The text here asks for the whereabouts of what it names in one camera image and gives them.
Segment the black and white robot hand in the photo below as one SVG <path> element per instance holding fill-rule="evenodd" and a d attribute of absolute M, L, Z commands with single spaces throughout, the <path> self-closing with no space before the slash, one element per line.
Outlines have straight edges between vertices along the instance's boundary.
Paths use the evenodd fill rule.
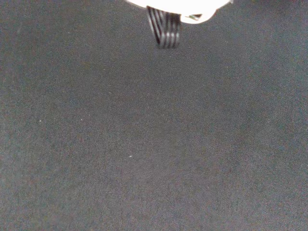
<path fill-rule="evenodd" d="M 200 24 L 232 0 L 128 0 L 146 9 L 156 44 L 161 49 L 176 48 L 180 42 L 181 23 Z"/>

